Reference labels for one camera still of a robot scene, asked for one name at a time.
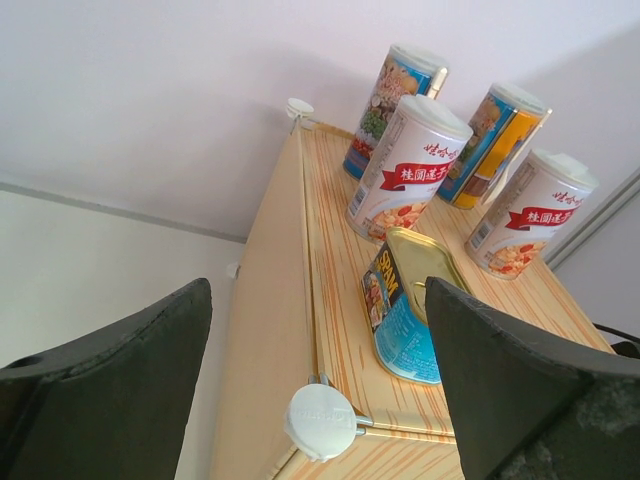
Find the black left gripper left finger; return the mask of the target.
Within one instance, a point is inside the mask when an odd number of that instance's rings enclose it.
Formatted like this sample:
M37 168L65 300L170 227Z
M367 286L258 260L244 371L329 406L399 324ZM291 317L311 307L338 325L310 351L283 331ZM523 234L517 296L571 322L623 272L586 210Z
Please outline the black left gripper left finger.
M2 478L174 478L211 319L199 278L2 368Z

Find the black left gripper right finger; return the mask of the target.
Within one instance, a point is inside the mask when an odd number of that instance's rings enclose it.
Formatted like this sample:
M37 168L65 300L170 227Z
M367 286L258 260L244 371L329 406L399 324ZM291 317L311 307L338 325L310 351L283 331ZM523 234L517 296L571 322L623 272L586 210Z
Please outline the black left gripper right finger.
M559 337L441 278L425 283L465 478L638 478L638 360Z

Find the gold rectangular tin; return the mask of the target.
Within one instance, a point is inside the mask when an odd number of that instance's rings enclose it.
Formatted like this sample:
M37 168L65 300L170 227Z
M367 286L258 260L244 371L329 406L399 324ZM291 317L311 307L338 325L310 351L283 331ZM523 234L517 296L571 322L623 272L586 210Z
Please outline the gold rectangular tin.
M450 251L433 238L393 227L361 279L374 350L404 380L436 385L439 367L428 325L426 279L440 277L471 291Z

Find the white red label can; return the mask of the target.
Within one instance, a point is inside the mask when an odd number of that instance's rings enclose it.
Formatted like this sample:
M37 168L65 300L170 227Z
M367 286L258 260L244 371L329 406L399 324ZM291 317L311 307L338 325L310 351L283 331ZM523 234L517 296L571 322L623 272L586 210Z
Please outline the white red label can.
M441 102L403 96L348 205L349 225L373 242L393 227L413 228L471 135Z
M573 157L530 150L465 242L467 254L492 275L517 278L598 185Z

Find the blue yellow can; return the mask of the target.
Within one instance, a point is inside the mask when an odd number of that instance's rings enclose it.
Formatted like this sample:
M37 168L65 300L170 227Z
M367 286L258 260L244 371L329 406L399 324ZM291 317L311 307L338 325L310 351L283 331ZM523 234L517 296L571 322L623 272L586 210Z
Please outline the blue yellow can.
M524 89L493 83L469 121L472 136L437 195L457 208L474 208L550 114L540 99Z

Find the blue can with spoon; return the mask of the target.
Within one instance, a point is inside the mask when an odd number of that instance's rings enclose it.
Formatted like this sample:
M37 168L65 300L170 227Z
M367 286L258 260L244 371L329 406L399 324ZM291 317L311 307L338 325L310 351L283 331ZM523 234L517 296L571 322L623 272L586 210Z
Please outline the blue can with spoon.
M356 179L362 177L402 96L435 99L448 73L448 62L429 50L392 44L344 158L346 172Z

